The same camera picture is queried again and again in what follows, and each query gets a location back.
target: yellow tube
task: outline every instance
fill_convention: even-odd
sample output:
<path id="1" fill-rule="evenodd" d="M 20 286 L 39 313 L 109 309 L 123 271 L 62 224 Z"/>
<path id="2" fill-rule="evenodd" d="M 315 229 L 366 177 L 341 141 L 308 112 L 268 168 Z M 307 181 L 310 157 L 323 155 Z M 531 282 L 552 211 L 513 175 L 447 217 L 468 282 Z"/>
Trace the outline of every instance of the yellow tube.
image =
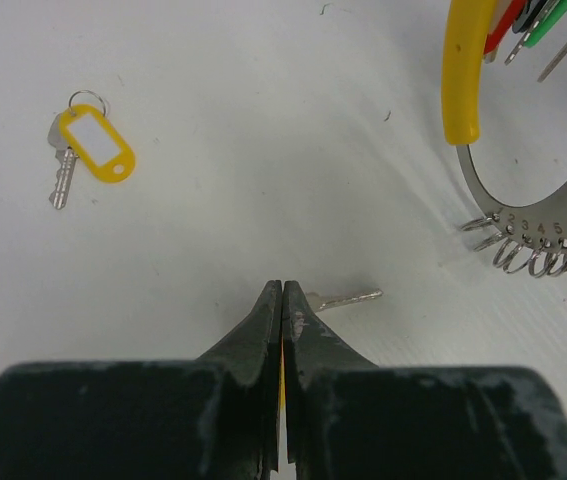
<path id="1" fill-rule="evenodd" d="M 451 145 L 480 136 L 479 83 L 485 39 L 498 0 L 452 0 L 441 75 L 445 138 Z"/>

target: white label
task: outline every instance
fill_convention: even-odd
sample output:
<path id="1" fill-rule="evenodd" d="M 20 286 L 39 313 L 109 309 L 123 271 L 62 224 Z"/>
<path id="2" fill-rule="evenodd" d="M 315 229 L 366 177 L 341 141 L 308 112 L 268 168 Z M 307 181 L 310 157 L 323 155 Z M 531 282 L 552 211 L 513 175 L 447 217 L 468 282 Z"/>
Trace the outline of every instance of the white label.
<path id="1" fill-rule="evenodd" d="M 114 143 L 112 137 L 89 112 L 70 123 L 67 129 L 99 167 L 121 153 L 121 149 Z"/>

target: key tag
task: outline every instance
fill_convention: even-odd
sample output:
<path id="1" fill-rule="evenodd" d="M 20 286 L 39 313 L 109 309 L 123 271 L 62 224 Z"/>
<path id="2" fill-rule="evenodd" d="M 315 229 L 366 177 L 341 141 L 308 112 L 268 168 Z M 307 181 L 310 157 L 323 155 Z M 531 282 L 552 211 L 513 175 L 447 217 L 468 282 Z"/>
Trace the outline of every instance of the key tag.
<path id="1" fill-rule="evenodd" d="M 72 105 L 74 97 L 81 93 L 96 97 L 102 110 L 92 105 Z M 134 152 L 108 121 L 105 101 L 91 90 L 72 94 L 68 109 L 59 119 L 59 130 L 90 172 L 102 182 L 120 182 L 134 170 Z"/>

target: green handle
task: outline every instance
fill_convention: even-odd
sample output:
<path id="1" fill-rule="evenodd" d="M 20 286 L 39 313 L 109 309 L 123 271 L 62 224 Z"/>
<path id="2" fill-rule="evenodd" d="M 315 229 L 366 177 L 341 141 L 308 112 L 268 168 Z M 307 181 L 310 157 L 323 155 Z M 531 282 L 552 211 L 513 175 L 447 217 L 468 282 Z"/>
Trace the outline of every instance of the green handle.
<path id="1" fill-rule="evenodd" d="M 567 12 L 567 0 L 560 0 L 560 2 L 552 9 L 550 14 L 545 17 L 545 20 L 532 32 L 530 38 L 524 43 L 527 48 L 532 48 L 539 43 L 547 32 L 552 30 L 563 15 Z"/>

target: white table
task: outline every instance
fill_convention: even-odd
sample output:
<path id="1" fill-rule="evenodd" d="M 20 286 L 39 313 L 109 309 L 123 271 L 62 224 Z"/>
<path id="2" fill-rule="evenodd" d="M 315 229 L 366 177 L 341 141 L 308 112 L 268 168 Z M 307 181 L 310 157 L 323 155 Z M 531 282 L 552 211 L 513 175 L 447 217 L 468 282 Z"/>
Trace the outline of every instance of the white table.
<path id="1" fill-rule="evenodd" d="M 324 3 L 0 2 L 0 372 L 193 358 L 296 279 L 385 290 L 323 315 L 374 362 L 528 366 L 567 411 L 567 276 L 507 277 L 455 230 L 479 212 L 440 120 L 448 2 Z M 567 178 L 567 58 L 536 83 L 566 39 L 567 16 L 484 71 L 479 173 L 506 201 Z M 59 212 L 46 135 L 83 88 L 137 168 L 79 164 Z"/>

